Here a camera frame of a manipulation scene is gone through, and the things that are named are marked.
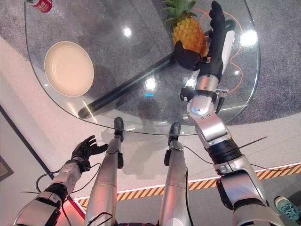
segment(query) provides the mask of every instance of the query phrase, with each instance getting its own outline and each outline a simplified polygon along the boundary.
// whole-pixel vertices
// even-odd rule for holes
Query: glass table
[[[219,112],[228,123],[255,92],[260,51],[246,2],[219,3],[226,20],[236,22],[231,61],[219,84],[230,90]],[[181,135],[196,134],[180,91],[195,85],[198,71],[187,71],[172,60],[172,31],[164,24],[163,7],[160,0],[53,0],[52,9],[41,13],[25,4],[27,48],[41,86],[62,109],[90,123],[112,128],[114,118],[122,117],[127,131],[168,135],[177,121]],[[203,32],[211,29],[210,8],[210,0],[199,0],[192,10]],[[94,65],[93,84],[79,97],[58,93],[44,72],[48,49],[64,40],[84,48]]]

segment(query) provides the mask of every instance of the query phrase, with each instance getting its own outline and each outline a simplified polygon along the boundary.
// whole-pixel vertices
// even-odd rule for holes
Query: yellow and black striped tape
[[[266,169],[257,170],[256,174],[260,180],[264,180],[264,179],[282,177],[282,176],[291,175],[300,172],[301,172],[301,163],[296,165],[279,167],[272,170],[266,170]],[[192,191],[192,190],[200,190],[200,189],[205,189],[210,187],[216,187],[217,179],[218,177],[189,182],[188,183],[189,190]],[[150,187],[145,189],[132,190],[128,192],[119,192],[117,194],[117,201],[144,198],[144,197],[149,197],[154,195],[162,195],[164,193],[164,187],[165,186],[157,186],[157,187]],[[89,198],[79,198],[75,200],[82,206],[84,210],[87,210]]]

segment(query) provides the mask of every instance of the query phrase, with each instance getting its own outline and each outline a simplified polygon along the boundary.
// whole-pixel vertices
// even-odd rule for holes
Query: person's foot
[[[283,196],[274,199],[276,208],[286,215],[290,220],[298,221],[301,218],[301,211],[292,202]]]
[[[181,131],[181,125],[178,122],[174,122],[169,130],[169,137],[168,137],[168,146],[172,140],[178,140],[179,134]]]
[[[123,129],[124,129],[124,125],[123,125],[123,120],[120,117],[117,117],[114,119],[114,129],[115,135],[120,135],[120,141],[123,141]]]

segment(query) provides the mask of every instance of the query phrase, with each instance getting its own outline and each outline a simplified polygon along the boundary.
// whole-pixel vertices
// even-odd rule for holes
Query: teal sneaker
[[[293,203],[291,203],[287,198],[283,196],[278,196],[274,199],[274,204],[276,208],[286,215],[290,220],[298,221],[301,218],[301,211]]]

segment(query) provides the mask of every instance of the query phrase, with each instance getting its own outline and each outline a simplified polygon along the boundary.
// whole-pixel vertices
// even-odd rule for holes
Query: white plate
[[[88,53],[70,41],[58,42],[48,50],[44,69],[52,87],[68,97],[85,94],[94,78],[93,64]]]

